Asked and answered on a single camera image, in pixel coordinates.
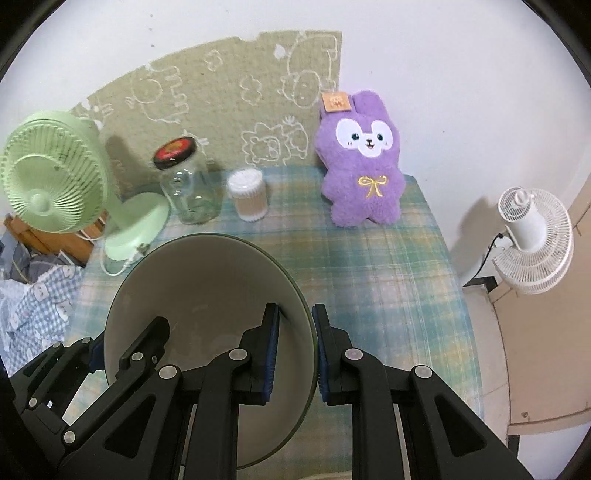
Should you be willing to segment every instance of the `white fan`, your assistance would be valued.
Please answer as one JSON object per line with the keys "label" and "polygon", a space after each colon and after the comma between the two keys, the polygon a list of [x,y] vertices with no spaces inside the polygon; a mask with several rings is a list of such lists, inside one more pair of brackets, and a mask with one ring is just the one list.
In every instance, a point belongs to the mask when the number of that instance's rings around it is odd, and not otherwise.
{"label": "white fan", "polygon": [[573,258],[573,229],[558,198],[513,187],[499,200],[513,245],[493,259],[501,277],[521,293],[543,293],[564,277]]}

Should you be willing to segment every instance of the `cotton swab container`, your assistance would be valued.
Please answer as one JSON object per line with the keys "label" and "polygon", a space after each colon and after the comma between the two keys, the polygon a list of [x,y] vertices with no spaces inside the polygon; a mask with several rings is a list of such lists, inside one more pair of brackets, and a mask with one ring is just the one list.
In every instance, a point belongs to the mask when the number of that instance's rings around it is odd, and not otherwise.
{"label": "cotton swab container", "polygon": [[228,192],[242,220],[256,222],[267,214],[267,186],[258,168],[243,168],[232,173],[228,178]]}

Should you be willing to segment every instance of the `yellow bow embroidery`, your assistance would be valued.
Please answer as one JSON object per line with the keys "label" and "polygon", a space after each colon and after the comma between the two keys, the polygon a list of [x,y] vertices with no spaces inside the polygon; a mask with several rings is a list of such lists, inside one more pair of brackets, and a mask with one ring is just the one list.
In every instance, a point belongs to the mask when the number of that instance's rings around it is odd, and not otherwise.
{"label": "yellow bow embroidery", "polygon": [[370,198],[373,195],[377,195],[378,197],[383,197],[384,194],[379,191],[379,185],[386,185],[388,183],[388,177],[386,175],[382,175],[377,179],[373,179],[371,177],[359,177],[357,183],[362,187],[369,187],[369,192],[365,196],[365,198]]}

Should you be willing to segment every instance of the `purple plush bunny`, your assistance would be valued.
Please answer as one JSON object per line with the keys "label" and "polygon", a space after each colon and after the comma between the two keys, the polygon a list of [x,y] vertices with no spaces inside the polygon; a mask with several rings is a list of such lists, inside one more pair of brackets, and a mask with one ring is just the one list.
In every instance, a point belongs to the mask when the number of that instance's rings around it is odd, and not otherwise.
{"label": "purple plush bunny", "polygon": [[333,202],[335,225],[356,226],[366,218],[394,223],[405,187],[398,130],[376,93],[359,92],[349,102],[346,112],[320,106],[316,151],[328,169],[322,193]]}

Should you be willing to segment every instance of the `table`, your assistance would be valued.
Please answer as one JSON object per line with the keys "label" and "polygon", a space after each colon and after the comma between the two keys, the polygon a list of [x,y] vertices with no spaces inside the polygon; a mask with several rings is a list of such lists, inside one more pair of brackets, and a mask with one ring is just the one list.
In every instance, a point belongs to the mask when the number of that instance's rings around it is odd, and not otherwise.
{"label": "table", "polygon": [[[223,232],[266,250],[291,274],[308,305],[324,303],[331,324],[384,364],[431,366],[482,418],[482,384],[472,324],[437,222],[416,182],[406,177],[401,219],[394,226],[366,220],[343,229],[332,224],[320,194],[318,167],[268,167],[269,213],[241,221],[225,199],[205,225],[172,216],[152,248],[196,232]],[[103,331],[126,273],[107,277],[97,244],[74,304],[66,344]],[[66,416],[70,422],[107,387],[104,372],[90,375]],[[317,393],[294,437],[267,460],[241,470],[241,480],[296,480],[350,470],[348,407],[326,407]]]}

